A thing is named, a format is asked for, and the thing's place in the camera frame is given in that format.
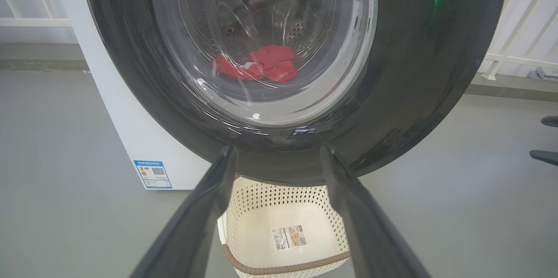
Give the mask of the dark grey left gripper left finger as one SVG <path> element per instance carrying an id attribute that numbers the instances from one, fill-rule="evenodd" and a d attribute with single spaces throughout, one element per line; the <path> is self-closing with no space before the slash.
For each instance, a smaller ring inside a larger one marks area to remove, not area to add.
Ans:
<path id="1" fill-rule="evenodd" d="M 204 278 L 214 229 L 231 200 L 237 149 L 218 158 L 140 260 L 131 278 Z"/>

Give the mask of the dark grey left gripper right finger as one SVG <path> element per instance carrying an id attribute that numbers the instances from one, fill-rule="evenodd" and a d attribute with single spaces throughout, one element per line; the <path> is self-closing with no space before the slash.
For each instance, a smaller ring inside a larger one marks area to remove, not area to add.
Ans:
<path id="1" fill-rule="evenodd" d="M 357 278 L 430 278 L 371 193 L 331 145 L 320 149 L 332 208 L 341 216 Z"/>

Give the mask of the dark round washing machine door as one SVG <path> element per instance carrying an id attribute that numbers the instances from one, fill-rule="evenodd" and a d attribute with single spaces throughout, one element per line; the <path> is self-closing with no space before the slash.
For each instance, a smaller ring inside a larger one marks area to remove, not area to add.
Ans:
<path id="1" fill-rule="evenodd" d="M 357 176 L 412 149 L 449 113 L 486 55 L 504 0 L 86 0 L 118 73 L 179 143 L 239 175 L 323 184 L 331 145 Z M 276 44 L 287 83 L 211 71 Z"/>

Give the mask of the red garment with white trim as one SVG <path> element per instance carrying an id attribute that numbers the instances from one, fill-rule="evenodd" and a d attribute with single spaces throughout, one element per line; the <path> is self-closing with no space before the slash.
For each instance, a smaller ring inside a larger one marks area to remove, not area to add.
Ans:
<path id="1" fill-rule="evenodd" d="M 251 52 L 243 65 L 236 64 L 226 54 L 219 54 L 211 61 L 211 71 L 238 80 L 287 83 L 298 77 L 299 62 L 293 48 L 270 44 Z"/>

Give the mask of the white basket product label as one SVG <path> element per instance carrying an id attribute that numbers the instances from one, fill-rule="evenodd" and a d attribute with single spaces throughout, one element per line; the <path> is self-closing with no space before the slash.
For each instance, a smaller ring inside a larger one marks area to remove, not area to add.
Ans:
<path id="1" fill-rule="evenodd" d="M 308 245 L 300 224 L 273 228 L 271 234 L 275 251 L 287 251 Z"/>

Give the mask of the cream perforated laundry basket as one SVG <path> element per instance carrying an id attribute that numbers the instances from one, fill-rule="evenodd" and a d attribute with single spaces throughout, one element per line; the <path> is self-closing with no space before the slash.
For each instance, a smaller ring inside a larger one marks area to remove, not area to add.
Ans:
<path id="1" fill-rule="evenodd" d="M 297 224 L 308 245 L 275 251 L 271 230 Z M 350 258 L 343 219 L 326 186 L 278 186 L 237 177 L 217 227 L 225 258 L 239 278 L 314 278 Z"/>

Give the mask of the white front-load washing machine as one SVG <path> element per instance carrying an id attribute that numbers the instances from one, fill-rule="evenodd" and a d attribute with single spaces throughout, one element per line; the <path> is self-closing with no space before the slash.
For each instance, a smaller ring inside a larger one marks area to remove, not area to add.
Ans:
<path id="1" fill-rule="evenodd" d="M 143 188 L 146 189 L 134 161 L 161 161 L 173 187 L 164 191 L 195 189 L 211 163 L 179 143 L 144 109 L 110 59 L 86 0 L 61 2 L 96 87 Z"/>

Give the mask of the blue energy label sticker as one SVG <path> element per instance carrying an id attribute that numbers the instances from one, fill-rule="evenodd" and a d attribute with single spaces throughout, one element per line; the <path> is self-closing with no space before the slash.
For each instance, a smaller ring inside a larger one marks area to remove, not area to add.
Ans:
<path id="1" fill-rule="evenodd" d="M 134 165 L 146 189 L 173 188 L 161 161 L 134 161 Z"/>

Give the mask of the grey metal floor bracket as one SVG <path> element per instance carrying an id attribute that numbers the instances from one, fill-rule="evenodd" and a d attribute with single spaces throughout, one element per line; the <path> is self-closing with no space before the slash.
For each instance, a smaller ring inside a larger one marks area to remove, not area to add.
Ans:
<path id="1" fill-rule="evenodd" d="M 554 69 L 547 69 L 543 67 L 536 67 L 536 69 L 531 70 L 528 74 L 530 79 L 536 80 L 549 80 L 558 83 L 558 71 Z"/>

